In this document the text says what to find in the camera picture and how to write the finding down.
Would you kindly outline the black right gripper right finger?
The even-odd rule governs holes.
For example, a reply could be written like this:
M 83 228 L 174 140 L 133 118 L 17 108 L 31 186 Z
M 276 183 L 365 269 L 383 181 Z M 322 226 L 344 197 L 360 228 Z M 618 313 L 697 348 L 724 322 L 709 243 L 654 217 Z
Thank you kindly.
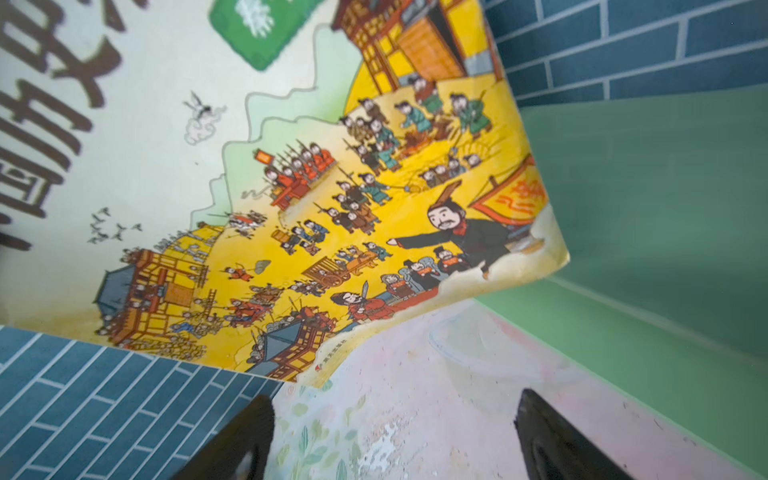
M 531 480 L 631 480 L 544 398 L 522 390 L 514 422 Z

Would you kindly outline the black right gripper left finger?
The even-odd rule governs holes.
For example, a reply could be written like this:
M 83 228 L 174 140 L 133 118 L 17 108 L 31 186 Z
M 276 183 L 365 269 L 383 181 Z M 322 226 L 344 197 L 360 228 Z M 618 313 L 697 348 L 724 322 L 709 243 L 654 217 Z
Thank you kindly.
M 264 479 L 274 434 L 272 400 L 257 396 L 171 479 Z

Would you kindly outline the yellow history book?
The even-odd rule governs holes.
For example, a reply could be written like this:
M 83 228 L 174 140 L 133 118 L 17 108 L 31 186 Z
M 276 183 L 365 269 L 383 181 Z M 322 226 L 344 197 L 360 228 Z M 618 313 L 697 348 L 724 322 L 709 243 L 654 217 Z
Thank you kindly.
M 319 384 L 569 252 L 479 1 L 5 1 L 1 321 Z

